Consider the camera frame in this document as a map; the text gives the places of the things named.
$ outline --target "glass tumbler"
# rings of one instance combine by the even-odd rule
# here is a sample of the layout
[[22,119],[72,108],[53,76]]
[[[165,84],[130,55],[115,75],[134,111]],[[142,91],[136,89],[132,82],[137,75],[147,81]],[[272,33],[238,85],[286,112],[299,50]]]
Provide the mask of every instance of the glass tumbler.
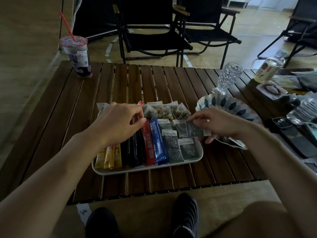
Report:
[[219,76],[217,87],[212,89],[212,92],[226,95],[226,89],[240,78],[243,70],[243,67],[239,64],[234,62],[227,63]]

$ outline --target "dark gray tea packet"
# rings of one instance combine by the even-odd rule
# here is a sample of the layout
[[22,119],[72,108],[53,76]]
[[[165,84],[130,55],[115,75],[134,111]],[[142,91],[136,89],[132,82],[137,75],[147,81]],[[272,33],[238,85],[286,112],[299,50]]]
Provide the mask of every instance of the dark gray tea packet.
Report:
[[170,164],[184,162],[184,159],[180,150],[167,150],[166,155],[170,161]]
[[180,151],[184,160],[198,158],[196,146],[193,138],[183,138],[178,140]]
[[173,124],[178,131],[179,137],[187,137],[186,120],[173,120]]
[[158,127],[161,135],[163,129],[173,130],[169,119],[158,119]]
[[165,150],[179,150],[177,131],[175,130],[162,130],[162,140]]
[[197,127],[192,121],[186,121],[187,137],[211,136],[211,131]]

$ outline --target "chair armrest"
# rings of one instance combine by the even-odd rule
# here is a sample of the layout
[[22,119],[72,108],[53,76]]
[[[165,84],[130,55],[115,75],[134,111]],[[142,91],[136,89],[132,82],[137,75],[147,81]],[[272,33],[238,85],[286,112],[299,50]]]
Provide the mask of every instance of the chair armrest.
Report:
[[235,16],[236,14],[239,14],[240,12],[235,11],[235,10],[231,10],[231,9],[227,9],[227,8],[222,8],[221,13],[226,14],[226,15],[230,15],[230,16]]
[[304,17],[298,17],[298,16],[291,16],[291,19],[295,20],[295,21],[300,21],[300,22],[304,22],[307,24],[312,24],[314,23],[316,20],[313,19],[308,19],[308,18],[304,18]]
[[186,7],[183,7],[183,6],[180,6],[180,5],[177,5],[177,4],[173,4],[173,7],[176,7],[178,9],[180,9],[180,10],[183,10],[183,11],[185,11],[185,9],[186,9]]
[[117,6],[117,4],[112,4],[113,10],[115,14],[119,14],[119,8]]
[[182,15],[182,16],[184,16],[184,17],[188,17],[188,16],[190,15],[189,12],[187,12],[187,11],[185,11],[185,10],[181,10],[181,9],[179,9],[178,7],[173,7],[173,10],[174,10],[174,13],[175,13],[175,14],[180,14],[180,15]]

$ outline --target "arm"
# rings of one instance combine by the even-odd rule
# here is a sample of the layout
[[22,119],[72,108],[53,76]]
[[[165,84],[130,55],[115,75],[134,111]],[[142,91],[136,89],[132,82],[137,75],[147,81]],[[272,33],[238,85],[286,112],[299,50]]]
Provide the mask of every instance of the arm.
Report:
[[120,144],[145,123],[142,108],[112,103],[85,131],[0,203],[6,237],[49,237],[69,196],[101,150]]
[[[304,237],[317,237],[317,176],[265,128],[210,108],[196,112],[194,124],[220,136],[242,140],[259,163]],[[210,143],[214,137],[206,140]]]

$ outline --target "bottle label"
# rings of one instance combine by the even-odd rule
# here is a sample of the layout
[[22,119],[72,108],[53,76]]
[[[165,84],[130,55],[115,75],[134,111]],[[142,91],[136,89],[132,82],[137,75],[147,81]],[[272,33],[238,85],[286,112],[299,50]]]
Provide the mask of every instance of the bottle label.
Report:
[[267,61],[265,61],[254,75],[254,78],[262,81],[268,81],[274,76],[274,74],[276,74],[279,69],[279,67],[272,66],[267,63]]

